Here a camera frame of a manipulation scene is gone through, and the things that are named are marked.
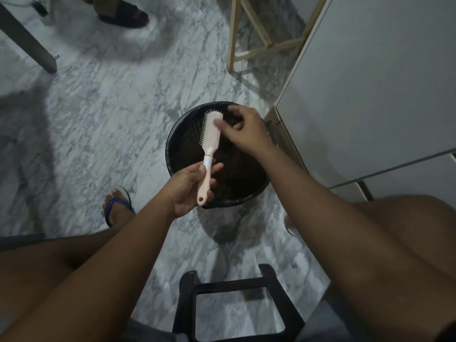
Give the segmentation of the person's leg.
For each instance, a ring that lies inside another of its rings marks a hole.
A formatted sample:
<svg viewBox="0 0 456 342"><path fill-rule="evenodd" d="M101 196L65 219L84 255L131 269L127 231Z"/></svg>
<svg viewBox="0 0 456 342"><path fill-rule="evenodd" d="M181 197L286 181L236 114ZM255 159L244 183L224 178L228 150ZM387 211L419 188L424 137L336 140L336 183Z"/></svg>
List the person's leg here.
<svg viewBox="0 0 456 342"><path fill-rule="evenodd" d="M348 203L303 178L305 192L277 196L287 219L331 280L364 312L362 299L424 295L456 303L456 210L428 195Z"/></svg>
<svg viewBox="0 0 456 342"><path fill-rule="evenodd" d="M0 253L0 335L34 310L135 215L113 209L115 224L97 233L62 237Z"/></svg>

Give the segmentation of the light wooden stool frame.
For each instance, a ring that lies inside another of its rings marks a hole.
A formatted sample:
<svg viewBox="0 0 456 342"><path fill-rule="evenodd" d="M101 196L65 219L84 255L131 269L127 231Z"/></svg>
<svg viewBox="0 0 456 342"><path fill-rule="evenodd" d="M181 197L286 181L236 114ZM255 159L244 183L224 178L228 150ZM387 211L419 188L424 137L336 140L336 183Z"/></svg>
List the light wooden stool frame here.
<svg viewBox="0 0 456 342"><path fill-rule="evenodd" d="M317 1L300 37L295 39L288 39L280 43L274 43L249 0L232 0L227 53L227 72L229 74L232 74L234 72L234 64L237 62L246 61L255 57L270 55L276 52L295 49L295 54L298 56L304 48L307 40L310 38L310 34L314 29L318 17L322 13L323 7L327 1L328 0ZM248 19L252 23L256 33L263 43L263 46L236 53L237 32L241 18L241 10L244 10L244 12L247 14Z"/></svg>

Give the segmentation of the white cabinet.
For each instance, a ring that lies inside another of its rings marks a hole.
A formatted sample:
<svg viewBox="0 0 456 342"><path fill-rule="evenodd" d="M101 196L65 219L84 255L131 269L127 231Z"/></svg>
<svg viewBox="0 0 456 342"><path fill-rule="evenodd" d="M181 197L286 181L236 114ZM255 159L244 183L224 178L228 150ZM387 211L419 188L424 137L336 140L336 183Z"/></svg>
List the white cabinet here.
<svg viewBox="0 0 456 342"><path fill-rule="evenodd" d="M275 108L342 199L456 208L456 0L327 0Z"/></svg>

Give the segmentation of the black round trash bin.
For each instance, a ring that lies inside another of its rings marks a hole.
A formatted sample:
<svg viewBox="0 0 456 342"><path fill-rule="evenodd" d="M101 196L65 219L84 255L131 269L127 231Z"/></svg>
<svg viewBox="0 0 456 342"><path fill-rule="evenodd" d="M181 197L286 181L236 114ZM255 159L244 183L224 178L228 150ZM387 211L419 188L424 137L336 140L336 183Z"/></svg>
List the black round trash bin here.
<svg viewBox="0 0 456 342"><path fill-rule="evenodd" d="M233 115L229 105L234 102L218 101L201 104L183 114L168 135L165 160L170 176L194 163L203 160L204 151L200 144L203 120L206 112L217 110L223 119L234 126L242 121ZM239 150L221 135L219 148L214 154L216 163L224 167L215 174L214 200L202 208L227 208L242 205L260 195L270 181L261 165L250 155Z"/></svg>

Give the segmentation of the person's right forearm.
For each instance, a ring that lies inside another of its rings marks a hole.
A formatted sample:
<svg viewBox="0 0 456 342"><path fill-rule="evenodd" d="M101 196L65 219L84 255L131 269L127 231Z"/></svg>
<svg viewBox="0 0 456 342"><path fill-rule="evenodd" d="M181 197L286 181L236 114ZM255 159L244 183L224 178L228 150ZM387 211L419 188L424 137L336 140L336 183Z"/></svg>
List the person's right forearm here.
<svg viewBox="0 0 456 342"><path fill-rule="evenodd" d="M419 260L274 145L254 157L331 282L377 341L437 342L456 323L456 282Z"/></svg>

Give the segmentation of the person's left hand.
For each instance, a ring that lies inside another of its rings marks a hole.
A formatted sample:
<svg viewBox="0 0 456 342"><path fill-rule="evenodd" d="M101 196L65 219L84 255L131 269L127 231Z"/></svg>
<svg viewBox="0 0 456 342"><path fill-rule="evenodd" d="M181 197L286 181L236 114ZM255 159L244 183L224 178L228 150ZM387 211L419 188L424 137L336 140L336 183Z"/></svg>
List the person's left hand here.
<svg viewBox="0 0 456 342"><path fill-rule="evenodd" d="M159 193L167 201L173 219L183 217L197 206L198 183L185 182L185 168L176 172Z"/></svg>

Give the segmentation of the black sandal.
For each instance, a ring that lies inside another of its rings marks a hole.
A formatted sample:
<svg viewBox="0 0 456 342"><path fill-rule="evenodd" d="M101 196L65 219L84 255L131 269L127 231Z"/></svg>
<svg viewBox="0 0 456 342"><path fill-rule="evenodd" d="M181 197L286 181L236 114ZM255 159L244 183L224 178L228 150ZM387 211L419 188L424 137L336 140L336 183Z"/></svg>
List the black sandal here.
<svg viewBox="0 0 456 342"><path fill-rule="evenodd" d="M136 5L125 0L115 0L116 8L113 16L98 13L100 21L122 28L139 29L149 24L149 16Z"/></svg>

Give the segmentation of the pink hairbrush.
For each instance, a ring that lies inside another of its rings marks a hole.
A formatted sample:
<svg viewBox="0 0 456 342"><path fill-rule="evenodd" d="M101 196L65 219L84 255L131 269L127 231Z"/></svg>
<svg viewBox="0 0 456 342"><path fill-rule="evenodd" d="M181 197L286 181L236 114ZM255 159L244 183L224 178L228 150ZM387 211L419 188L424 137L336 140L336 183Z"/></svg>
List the pink hairbrush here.
<svg viewBox="0 0 456 342"><path fill-rule="evenodd" d="M219 148L221 133L214 124L215 120L223 120L223 114L220 111L213 109L205 113L199 142L204 151L203 165L206 169L205 177L197 186L197 204L200 207L204 206L208 200L214 154Z"/></svg>

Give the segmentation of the black plastic stool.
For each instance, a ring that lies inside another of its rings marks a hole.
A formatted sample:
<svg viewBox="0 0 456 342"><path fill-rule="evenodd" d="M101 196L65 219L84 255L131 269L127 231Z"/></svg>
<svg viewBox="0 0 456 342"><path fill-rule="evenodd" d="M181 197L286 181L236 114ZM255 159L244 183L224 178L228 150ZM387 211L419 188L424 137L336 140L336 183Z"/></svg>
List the black plastic stool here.
<svg viewBox="0 0 456 342"><path fill-rule="evenodd" d="M190 342L200 342L196 339L198 295L266 288L284 323L284 330L272 334L236 337L214 342L295 342L305 327L305 322L282 288L273 267L269 264L259 264L258 267L261 277L212 283L202 283L195 270L186 272L179 283L180 295L172 332L187 335Z"/></svg>

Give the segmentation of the grey table leg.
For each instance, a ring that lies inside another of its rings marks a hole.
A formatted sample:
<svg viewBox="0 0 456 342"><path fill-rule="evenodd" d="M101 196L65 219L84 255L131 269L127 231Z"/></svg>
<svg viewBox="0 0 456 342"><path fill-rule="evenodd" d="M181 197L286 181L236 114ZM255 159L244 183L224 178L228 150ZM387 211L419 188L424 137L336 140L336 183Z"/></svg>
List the grey table leg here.
<svg viewBox="0 0 456 342"><path fill-rule="evenodd" d="M0 31L49 74L57 72L55 57L0 2Z"/></svg>

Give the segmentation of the person's left leg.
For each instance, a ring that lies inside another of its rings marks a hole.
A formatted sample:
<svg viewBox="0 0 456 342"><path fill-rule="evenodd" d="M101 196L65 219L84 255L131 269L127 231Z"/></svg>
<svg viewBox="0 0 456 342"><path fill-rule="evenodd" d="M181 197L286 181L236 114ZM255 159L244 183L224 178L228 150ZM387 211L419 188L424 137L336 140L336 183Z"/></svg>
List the person's left leg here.
<svg viewBox="0 0 456 342"><path fill-rule="evenodd" d="M34 310L135 215L113 209L115 224L97 233L62 237L0 253L0 335Z"/></svg>

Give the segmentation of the person's right leg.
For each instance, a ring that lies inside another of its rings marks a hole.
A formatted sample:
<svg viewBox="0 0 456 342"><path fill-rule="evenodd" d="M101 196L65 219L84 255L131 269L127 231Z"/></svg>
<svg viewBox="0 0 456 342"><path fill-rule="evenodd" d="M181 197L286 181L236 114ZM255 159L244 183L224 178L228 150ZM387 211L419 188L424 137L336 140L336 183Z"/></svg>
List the person's right leg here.
<svg viewBox="0 0 456 342"><path fill-rule="evenodd" d="M277 196L287 219L331 280L364 312L362 299L424 295L456 303L456 210L428 195L348 203L303 178L305 192Z"/></svg>

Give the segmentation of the person's right hand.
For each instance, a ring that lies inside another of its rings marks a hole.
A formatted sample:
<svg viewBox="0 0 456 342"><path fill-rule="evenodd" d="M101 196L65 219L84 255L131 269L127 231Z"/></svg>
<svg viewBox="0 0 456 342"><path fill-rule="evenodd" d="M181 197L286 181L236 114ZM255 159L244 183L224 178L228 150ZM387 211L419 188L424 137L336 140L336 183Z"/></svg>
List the person's right hand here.
<svg viewBox="0 0 456 342"><path fill-rule="evenodd" d="M271 156L277 151L276 145L271 140L265 126L264 120L260 117L256 109L251 108L251 119L248 121L248 139L229 139L244 153L251 155L256 160Z"/></svg>

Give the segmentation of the person's left forearm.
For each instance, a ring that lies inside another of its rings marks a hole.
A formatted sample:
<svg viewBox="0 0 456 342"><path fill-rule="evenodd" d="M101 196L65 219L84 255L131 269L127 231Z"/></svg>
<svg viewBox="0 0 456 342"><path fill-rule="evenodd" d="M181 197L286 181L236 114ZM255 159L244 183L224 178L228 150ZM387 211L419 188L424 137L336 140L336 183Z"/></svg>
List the person's left forearm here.
<svg viewBox="0 0 456 342"><path fill-rule="evenodd" d="M157 194L111 241L63 281L0 342L106 342L120 336L175 219Z"/></svg>

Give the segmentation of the blue flip-flop sandal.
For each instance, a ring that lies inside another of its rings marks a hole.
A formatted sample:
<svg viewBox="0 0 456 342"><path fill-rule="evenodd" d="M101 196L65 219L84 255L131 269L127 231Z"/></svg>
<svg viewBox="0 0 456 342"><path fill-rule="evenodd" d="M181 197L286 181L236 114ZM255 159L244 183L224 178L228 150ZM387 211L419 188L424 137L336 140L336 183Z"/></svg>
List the blue flip-flop sandal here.
<svg viewBox="0 0 456 342"><path fill-rule="evenodd" d="M115 220L111 216L114 208L116 208L115 214L117 212L123 213L129 211L131 215L136 215L136 211L132 206L130 194L128 190L121 185L113 189L111 193L106 196L102 208L102 215L109 228L112 228L115 224Z"/></svg>

